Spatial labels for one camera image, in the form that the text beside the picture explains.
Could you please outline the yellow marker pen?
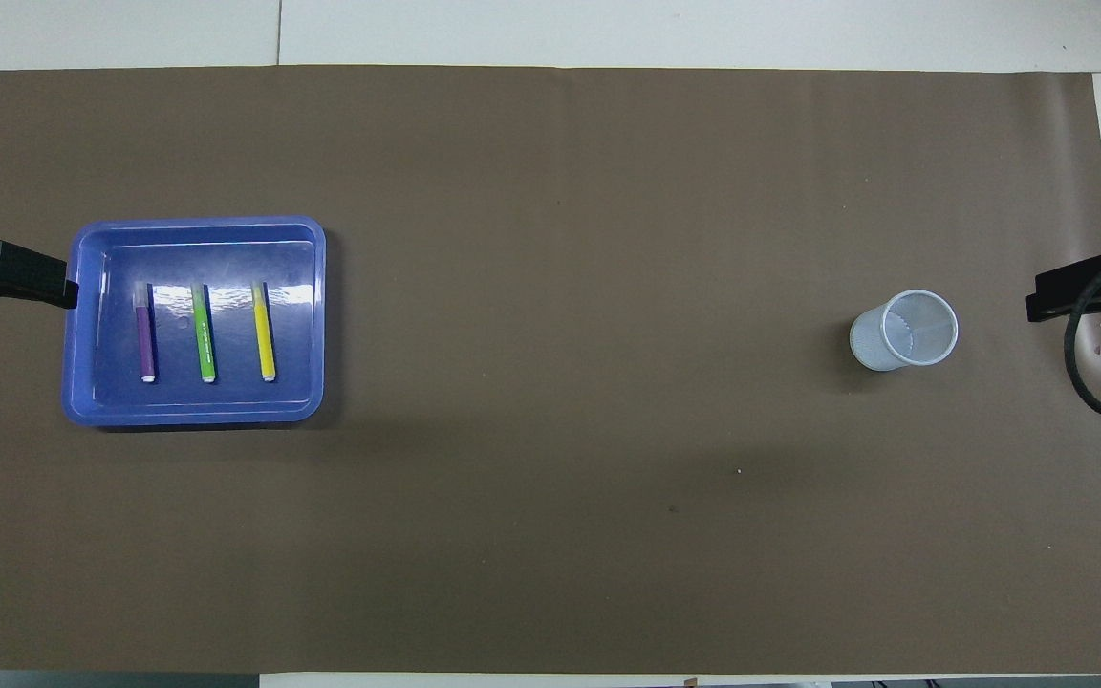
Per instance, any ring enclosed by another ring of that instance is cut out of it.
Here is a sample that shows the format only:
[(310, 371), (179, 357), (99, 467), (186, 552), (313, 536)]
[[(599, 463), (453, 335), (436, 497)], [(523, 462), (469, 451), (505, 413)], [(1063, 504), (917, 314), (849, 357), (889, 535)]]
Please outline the yellow marker pen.
[(250, 284), (250, 299), (252, 299), (254, 328), (257, 328), (259, 375), (264, 382), (272, 383), (277, 379), (277, 367), (272, 348), (270, 301), (268, 301), (266, 283), (263, 280), (254, 280)]

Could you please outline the purple marker pen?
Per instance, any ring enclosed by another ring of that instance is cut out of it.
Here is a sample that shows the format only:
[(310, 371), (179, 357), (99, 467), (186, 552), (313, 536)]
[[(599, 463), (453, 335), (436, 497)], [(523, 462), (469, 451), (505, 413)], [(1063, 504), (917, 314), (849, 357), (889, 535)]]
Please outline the purple marker pen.
[(150, 304), (150, 286), (145, 282), (137, 282), (134, 287), (134, 315), (137, 319), (137, 345), (140, 356), (140, 380), (143, 383), (157, 382), (156, 336), (152, 304)]

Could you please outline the green marker pen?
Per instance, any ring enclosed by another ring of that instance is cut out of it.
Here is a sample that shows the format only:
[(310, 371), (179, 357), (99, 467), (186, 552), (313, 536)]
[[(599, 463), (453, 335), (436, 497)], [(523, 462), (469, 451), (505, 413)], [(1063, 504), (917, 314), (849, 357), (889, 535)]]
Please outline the green marker pen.
[(201, 382), (214, 383), (217, 380), (217, 362), (215, 362), (210, 323), (208, 292), (203, 283), (190, 283), (192, 316), (195, 321), (195, 340), (198, 356), (198, 370)]

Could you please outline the blue plastic tray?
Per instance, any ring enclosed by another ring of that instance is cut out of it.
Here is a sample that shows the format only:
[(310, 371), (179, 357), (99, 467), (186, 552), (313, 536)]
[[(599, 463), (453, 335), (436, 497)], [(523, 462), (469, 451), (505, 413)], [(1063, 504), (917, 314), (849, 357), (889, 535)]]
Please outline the blue plastic tray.
[[(59, 384), (67, 418), (95, 427), (308, 419), (325, 387), (323, 227), (306, 215), (103, 221), (73, 240)], [(277, 379), (261, 378), (250, 284), (266, 283)], [(157, 382), (140, 380), (137, 282), (150, 286)], [(208, 292), (217, 380), (198, 365), (190, 283)]]

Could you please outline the brown table mat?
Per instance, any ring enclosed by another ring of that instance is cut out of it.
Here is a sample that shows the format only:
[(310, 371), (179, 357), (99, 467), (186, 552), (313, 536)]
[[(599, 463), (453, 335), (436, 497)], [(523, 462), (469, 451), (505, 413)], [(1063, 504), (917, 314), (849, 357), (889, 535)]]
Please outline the brown table mat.
[[(310, 215), (325, 392), (100, 430), (0, 301), (0, 670), (1101, 674), (1077, 74), (0, 73), (0, 238)], [(906, 290), (960, 320), (875, 372)]]

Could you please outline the translucent plastic cup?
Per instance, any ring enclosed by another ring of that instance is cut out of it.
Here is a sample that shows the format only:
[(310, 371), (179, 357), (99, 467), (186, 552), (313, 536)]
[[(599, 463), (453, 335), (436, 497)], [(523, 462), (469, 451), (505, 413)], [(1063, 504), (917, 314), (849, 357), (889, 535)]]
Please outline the translucent plastic cup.
[(960, 320), (938, 293), (906, 290), (855, 317), (849, 345), (875, 372), (939, 364), (960, 340)]

